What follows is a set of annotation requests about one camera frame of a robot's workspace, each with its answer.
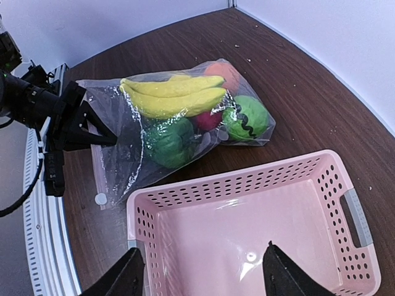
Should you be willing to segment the green toy bell pepper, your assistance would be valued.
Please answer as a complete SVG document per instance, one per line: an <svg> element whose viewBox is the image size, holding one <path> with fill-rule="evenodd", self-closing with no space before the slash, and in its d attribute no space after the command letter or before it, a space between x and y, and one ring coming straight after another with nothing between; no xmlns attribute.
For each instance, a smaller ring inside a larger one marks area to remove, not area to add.
<svg viewBox="0 0 395 296"><path fill-rule="evenodd" d="M169 169L189 163L196 148L194 128L186 118L157 121L144 135L145 150L150 159Z"/></svg>

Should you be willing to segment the red toy apple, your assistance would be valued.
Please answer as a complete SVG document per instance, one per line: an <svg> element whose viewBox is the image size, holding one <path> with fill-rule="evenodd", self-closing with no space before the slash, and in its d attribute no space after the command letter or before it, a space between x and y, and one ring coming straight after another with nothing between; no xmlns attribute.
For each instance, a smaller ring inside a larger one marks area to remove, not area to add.
<svg viewBox="0 0 395 296"><path fill-rule="evenodd" d="M222 122L222 112L203 112L193 118L196 127L201 131L210 131Z"/></svg>

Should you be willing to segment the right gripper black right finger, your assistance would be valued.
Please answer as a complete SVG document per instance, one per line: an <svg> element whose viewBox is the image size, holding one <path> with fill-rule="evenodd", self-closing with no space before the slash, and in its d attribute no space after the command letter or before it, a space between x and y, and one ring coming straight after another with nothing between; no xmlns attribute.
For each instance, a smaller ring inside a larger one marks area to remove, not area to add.
<svg viewBox="0 0 395 296"><path fill-rule="evenodd" d="M263 255L265 293L271 296L334 295L304 272L272 241Z"/></svg>

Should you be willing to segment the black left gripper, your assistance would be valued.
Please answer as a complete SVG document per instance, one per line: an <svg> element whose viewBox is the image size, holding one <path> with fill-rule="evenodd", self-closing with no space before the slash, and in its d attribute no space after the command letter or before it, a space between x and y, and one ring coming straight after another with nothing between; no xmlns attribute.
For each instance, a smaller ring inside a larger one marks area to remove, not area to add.
<svg viewBox="0 0 395 296"><path fill-rule="evenodd" d="M1 116L39 130L50 118L47 140L54 150L116 145L117 136L87 101L82 102L85 92L86 89L71 81L61 96L57 96L1 71Z"/></svg>

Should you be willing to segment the clear zip top bag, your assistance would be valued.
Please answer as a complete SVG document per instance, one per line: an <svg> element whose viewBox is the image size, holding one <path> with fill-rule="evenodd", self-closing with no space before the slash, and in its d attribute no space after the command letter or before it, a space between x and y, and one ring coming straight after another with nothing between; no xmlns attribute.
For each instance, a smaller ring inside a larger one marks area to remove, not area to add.
<svg viewBox="0 0 395 296"><path fill-rule="evenodd" d="M91 146L96 203L108 209L214 147L263 146L275 120L225 59L111 80L80 80L85 100L116 135Z"/></svg>

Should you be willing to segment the orange toy tangerine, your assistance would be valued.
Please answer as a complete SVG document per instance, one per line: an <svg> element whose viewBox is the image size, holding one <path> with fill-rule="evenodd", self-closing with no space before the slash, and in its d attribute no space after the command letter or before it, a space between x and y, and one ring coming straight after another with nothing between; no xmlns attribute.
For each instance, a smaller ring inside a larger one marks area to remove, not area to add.
<svg viewBox="0 0 395 296"><path fill-rule="evenodd" d="M205 76L221 76L225 80L222 84L224 88L229 90L233 95L238 92L240 86L241 75L232 66L232 64L225 62L216 62L206 68L204 71Z"/></svg>

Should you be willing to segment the pink perforated plastic basket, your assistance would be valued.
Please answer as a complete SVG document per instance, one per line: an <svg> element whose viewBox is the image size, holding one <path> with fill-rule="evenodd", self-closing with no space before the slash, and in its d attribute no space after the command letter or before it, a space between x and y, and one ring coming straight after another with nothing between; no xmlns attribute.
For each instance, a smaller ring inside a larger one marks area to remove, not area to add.
<svg viewBox="0 0 395 296"><path fill-rule="evenodd" d="M147 295L264 295L269 243L336 295L381 284L359 197L332 150L137 190L127 229Z"/></svg>

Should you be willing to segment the yellow toy banana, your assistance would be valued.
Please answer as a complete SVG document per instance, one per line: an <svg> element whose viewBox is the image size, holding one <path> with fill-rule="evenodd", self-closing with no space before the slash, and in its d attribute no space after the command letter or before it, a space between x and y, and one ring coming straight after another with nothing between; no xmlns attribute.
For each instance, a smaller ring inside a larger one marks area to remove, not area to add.
<svg viewBox="0 0 395 296"><path fill-rule="evenodd" d="M194 117L215 108L227 94L221 76L137 82L122 79L120 89L128 94L137 111L147 118L165 120Z"/></svg>

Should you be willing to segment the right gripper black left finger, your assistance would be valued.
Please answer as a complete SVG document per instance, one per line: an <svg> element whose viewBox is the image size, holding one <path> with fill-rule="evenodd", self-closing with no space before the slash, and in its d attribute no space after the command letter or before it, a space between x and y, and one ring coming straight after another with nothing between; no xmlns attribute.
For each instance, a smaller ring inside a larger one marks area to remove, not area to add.
<svg viewBox="0 0 395 296"><path fill-rule="evenodd" d="M138 248L129 249L82 296L141 296L144 284L144 261Z"/></svg>

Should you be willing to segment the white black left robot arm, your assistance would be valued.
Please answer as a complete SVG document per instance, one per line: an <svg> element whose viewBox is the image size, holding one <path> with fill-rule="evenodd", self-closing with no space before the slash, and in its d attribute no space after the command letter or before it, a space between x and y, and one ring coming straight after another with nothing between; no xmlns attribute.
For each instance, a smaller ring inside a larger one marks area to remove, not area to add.
<svg viewBox="0 0 395 296"><path fill-rule="evenodd" d="M1 116L40 130L49 122L49 150L80 150L90 145L113 146L116 135L84 100L85 88L71 81L61 95L49 74L32 65L23 77L12 75L22 55L10 33L1 28Z"/></svg>

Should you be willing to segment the green black toy watermelon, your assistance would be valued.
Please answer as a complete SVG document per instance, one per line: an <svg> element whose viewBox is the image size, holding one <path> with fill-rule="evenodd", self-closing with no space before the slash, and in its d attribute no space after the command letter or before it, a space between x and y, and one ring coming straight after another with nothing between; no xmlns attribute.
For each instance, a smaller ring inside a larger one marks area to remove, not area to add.
<svg viewBox="0 0 395 296"><path fill-rule="evenodd" d="M233 141L259 139L269 127L269 112L261 101L251 96L233 97L222 113L222 123Z"/></svg>

